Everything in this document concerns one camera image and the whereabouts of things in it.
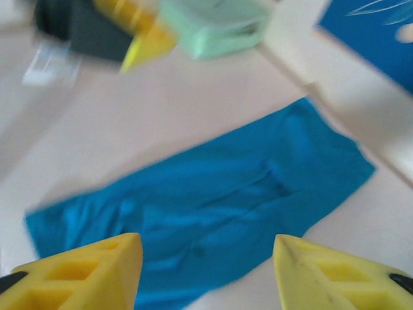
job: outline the blue cloth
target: blue cloth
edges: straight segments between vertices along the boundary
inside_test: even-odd
[[[320,26],[413,94],[413,44],[396,40],[409,23],[413,0],[332,0]]]
[[[275,235],[302,236],[374,168],[313,106],[291,106],[26,217],[44,258],[137,232],[136,309],[182,309],[271,257]]]

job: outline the green plastic box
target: green plastic box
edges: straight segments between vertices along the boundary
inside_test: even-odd
[[[193,58],[252,48],[263,38],[270,12],[254,0],[164,0],[160,17]]]

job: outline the black object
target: black object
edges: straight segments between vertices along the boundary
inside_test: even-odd
[[[18,273],[12,273],[8,276],[4,276],[0,278],[0,295],[5,292],[7,289],[11,288],[14,284],[18,283],[21,279],[23,279],[26,275],[28,275],[25,271],[19,271]]]
[[[402,288],[413,295],[413,279],[408,276],[402,276],[401,274],[391,273],[389,275],[390,279],[399,284]]]
[[[100,14],[92,0],[37,0],[39,31],[70,41],[74,52],[122,62],[133,37]]]

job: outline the blue board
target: blue board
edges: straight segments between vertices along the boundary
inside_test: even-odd
[[[320,25],[413,94],[413,43],[396,39],[413,23],[413,0],[333,0]]]
[[[373,171],[301,99],[26,223],[40,257],[140,233],[136,309],[178,310],[270,258],[276,234],[302,236]]]

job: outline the towel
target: towel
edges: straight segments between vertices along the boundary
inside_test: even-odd
[[[304,233],[374,172],[303,98],[94,192],[26,216],[44,258],[141,234],[136,309],[182,309],[270,258],[276,234]]]

